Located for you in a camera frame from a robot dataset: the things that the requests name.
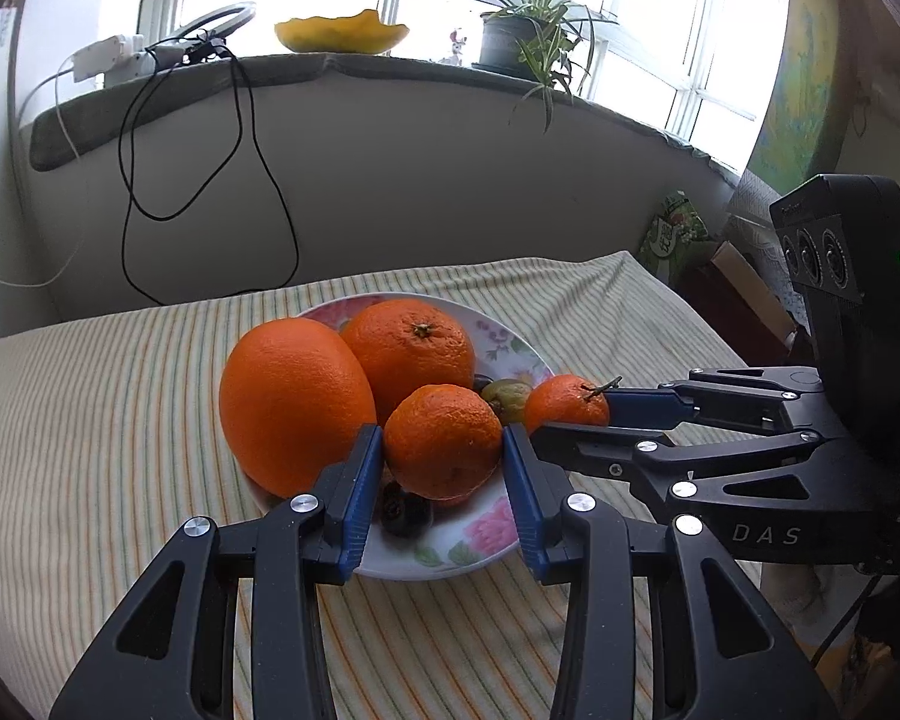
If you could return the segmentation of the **small tangerine with stem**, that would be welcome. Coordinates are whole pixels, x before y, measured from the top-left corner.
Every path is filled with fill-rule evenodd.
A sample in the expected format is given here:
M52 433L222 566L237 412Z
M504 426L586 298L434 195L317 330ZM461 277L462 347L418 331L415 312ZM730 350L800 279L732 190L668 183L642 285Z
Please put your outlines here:
M523 426L533 434L545 422L565 422L606 427L611 410L606 392L611 384L596 385L580 376L560 374L541 382L528 395L523 408Z

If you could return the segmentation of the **green grape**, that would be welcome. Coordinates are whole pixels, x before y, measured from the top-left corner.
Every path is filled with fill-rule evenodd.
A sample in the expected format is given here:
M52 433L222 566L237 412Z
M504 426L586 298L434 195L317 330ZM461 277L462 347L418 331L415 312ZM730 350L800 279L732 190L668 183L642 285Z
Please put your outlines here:
M481 390L487 405L493 408L499 421L507 424L525 421L526 400L533 387L520 379L497 379Z

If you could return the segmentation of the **dark cherry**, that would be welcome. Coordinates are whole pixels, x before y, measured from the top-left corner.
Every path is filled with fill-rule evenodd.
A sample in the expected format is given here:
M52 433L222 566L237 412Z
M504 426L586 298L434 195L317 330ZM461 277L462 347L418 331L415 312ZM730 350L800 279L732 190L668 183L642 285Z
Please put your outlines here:
M408 493L396 481L385 484L379 494L379 520L386 533L397 538L418 538L434 518L432 502Z

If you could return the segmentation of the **large orange with stem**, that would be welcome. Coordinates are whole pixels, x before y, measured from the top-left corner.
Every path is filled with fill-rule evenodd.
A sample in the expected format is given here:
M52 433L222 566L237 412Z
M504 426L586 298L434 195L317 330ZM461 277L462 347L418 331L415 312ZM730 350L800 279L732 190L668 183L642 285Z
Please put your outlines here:
M470 388L475 378L475 348L463 325L420 299L369 305L346 323L341 338L364 369L380 424L419 387Z

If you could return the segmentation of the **large smooth orange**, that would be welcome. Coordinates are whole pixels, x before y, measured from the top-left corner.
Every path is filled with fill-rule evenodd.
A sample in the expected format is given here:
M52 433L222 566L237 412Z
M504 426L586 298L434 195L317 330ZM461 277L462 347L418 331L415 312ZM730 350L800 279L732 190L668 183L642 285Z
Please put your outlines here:
M253 483L281 499L313 488L377 421L361 363L315 320L272 320L240 338L219 385L227 445Z

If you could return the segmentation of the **white lace cloth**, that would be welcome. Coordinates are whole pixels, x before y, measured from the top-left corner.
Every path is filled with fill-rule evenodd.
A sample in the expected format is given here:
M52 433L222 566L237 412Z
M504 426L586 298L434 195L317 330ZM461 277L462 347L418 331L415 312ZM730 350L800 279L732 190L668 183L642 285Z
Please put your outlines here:
M724 234L758 271L795 322L808 328L805 301L793 289L784 251L769 215L770 205L780 198L774 188L747 169L728 202Z

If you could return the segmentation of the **cardboard box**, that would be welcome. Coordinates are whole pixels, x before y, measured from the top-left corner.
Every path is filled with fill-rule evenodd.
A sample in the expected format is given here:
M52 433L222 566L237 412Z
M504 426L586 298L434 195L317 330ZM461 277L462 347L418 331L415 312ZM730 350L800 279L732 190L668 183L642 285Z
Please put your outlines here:
M792 358L798 323L730 241L692 244L674 289L749 366Z

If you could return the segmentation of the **green snack bag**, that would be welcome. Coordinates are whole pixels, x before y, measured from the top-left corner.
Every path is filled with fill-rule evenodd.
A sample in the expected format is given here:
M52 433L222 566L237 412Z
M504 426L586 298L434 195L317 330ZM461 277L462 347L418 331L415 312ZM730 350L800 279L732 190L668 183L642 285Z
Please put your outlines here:
M637 249L645 270L668 286L691 266L705 262L717 247L706 223L683 190L668 193Z

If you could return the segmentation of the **white floral plate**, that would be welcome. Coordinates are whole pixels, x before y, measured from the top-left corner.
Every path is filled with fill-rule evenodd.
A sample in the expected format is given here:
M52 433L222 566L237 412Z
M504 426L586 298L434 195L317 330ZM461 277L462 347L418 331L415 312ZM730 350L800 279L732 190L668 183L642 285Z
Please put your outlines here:
M495 320L463 305L437 298L400 294L383 294L379 298L347 298L341 305L343 309L349 310L351 320L369 305L401 298L429 302L463 325L476 353L476 374L470 390L480 397L481 390L493 380L520 379L536 387L538 383L549 379L549 367L525 341ZM313 316L303 316L301 319L320 322ZM326 327L341 336L343 327ZM517 530L514 516L510 512L500 461L493 476L470 497L447 502L431 500L434 518L430 527L418 538L397 538L386 533L379 520L379 494L385 484L395 480L386 465L383 448L385 422L380 424L377 418L374 424L367 424L378 427L382 433L382 472L375 494L372 523L368 528L361 562L356 567L357 572L386 580L434 580L444 575L474 571L517 546ZM255 488L265 491L253 483L253 479L250 481ZM266 494L271 499L285 500Z

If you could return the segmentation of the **striped tablecloth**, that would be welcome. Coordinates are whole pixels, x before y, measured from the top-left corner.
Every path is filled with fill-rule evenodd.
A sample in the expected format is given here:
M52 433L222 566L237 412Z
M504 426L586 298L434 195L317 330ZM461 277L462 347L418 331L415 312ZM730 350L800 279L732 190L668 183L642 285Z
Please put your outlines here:
M146 309L0 340L0 678L45 717L103 621L187 518L255 500L217 387L251 327L334 298L432 294L481 310L555 371L652 387L738 356L628 254L379 271ZM543 718L567 593L507 556L439 582L356 577L320 595L344 718Z

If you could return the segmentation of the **potted spider plant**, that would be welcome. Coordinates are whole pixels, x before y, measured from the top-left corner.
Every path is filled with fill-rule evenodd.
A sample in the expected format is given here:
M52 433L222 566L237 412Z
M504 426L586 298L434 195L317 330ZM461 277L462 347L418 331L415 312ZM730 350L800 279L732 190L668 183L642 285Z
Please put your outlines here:
M574 104L574 71L592 73L596 27L619 23L612 11L592 10L575 0L493 0L481 15L484 36L491 37L491 62L482 65L523 78L530 87L518 104L538 98L543 133L553 125L557 95Z

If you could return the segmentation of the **yellow fruit bowl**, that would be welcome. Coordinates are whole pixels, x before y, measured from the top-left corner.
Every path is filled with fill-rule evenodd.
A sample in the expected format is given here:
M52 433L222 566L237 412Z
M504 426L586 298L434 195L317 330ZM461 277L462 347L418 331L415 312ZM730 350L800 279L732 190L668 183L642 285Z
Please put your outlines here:
M385 54L409 34L406 25L382 23L373 8L352 16L292 18L274 25L279 43L297 54Z

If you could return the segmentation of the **white power strip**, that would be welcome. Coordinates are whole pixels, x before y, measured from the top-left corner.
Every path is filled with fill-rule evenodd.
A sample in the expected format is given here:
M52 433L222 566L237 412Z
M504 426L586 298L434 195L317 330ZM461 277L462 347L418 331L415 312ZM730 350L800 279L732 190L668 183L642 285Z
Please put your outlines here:
M121 85L159 70L155 50L144 46L142 34L115 34L79 49L71 59L73 80L103 76L103 86Z

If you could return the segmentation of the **wall map poster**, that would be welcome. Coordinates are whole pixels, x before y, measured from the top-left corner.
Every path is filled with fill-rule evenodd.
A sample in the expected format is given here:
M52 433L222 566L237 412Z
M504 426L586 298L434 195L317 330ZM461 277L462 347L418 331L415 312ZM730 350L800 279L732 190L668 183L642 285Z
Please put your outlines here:
M845 0L788 0L781 65L748 171L784 195L836 167L854 102Z

